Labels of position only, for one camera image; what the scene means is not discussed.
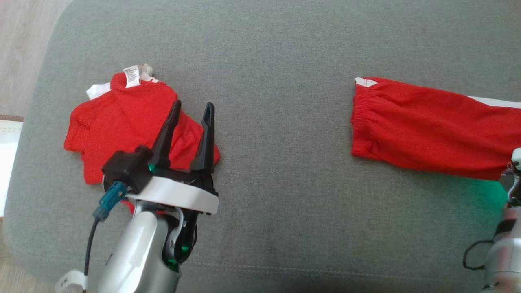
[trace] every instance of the gray fabric surface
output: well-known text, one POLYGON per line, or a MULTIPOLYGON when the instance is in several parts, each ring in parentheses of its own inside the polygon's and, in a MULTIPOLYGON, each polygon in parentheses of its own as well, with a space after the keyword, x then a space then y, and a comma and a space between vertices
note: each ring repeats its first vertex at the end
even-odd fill
MULTIPOLYGON (((191 117, 216 106, 221 204, 199 220, 179 292, 475 292, 482 274, 461 257, 493 234, 501 187, 351 157, 353 80, 521 101, 520 12, 485 0, 76 1, 24 124, 7 244, 52 282, 83 268, 102 191, 63 150, 69 114, 90 85, 148 63, 191 117)), ((129 216, 119 206, 99 227, 91 284, 129 216)))

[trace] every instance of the black cable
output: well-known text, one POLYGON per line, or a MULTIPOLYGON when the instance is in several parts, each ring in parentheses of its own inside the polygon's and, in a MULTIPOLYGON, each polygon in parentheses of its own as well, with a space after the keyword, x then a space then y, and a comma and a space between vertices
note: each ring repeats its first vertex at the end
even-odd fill
POLYGON ((84 275, 87 276, 89 274, 89 262, 91 259, 91 248, 92 248, 92 239, 94 239, 94 233, 96 232, 96 227, 98 223, 100 222, 100 218, 95 218, 94 223, 92 223, 91 233, 89 235, 89 241, 87 242, 87 251, 85 252, 85 270, 84 275))
POLYGON ((467 254, 472 250, 472 248, 474 248, 476 245, 478 244, 482 244, 482 243, 494 243, 494 241, 492 240, 480 240, 480 241, 476 241, 474 243, 472 243, 471 246, 469 246, 466 250, 465 250, 465 253, 463 253, 463 267, 464 268, 467 268, 471 271, 477 271, 477 270, 483 270, 485 268, 485 265, 482 264, 480 266, 468 266, 467 265, 467 254))

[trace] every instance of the brown trim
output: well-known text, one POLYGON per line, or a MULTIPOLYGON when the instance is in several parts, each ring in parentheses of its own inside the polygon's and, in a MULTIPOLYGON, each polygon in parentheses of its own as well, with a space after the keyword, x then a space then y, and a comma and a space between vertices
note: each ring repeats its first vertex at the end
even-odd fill
POLYGON ((13 115, 0 115, 0 120, 23 122, 23 117, 13 115))

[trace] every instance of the gray upholstered ottoman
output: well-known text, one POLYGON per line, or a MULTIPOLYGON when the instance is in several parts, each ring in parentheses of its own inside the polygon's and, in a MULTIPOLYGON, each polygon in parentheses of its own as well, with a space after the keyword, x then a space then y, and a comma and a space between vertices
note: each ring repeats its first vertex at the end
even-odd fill
MULTIPOLYGON (((216 106, 221 205, 199 220, 179 292, 475 292, 481 274, 461 257, 492 235, 501 188, 351 157, 353 80, 521 101, 520 10, 486 0, 76 1, 24 124, 7 244, 50 282, 83 267, 102 190, 63 150, 69 114, 90 85, 146 62, 188 115, 216 106)), ((119 206, 99 227, 93 284, 129 217, 119 206)))

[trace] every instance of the red fabric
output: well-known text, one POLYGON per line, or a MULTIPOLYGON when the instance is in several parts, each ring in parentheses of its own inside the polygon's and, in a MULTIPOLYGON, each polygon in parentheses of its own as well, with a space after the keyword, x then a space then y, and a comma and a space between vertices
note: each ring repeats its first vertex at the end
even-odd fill
MULTIPOLYGON (((154 144, 177 94, 163 82, 140 83, 126 89, 125 74, 115 74, 109 92, 72 111, 64 148, 81 152, 87 184, 102 181, 101 168, 115 151, 133 152, 139 144, 154 144)), ((181 111, 170 149, 172 168, 189 169, 202 133, 203 127, 181 111)), ((215 146, 215 163, 219 156, 215 146)))
POLYGON ((498 180, 521 147, 521 109, 378 77, 356 85, 354 156, 399 167, 498 180))

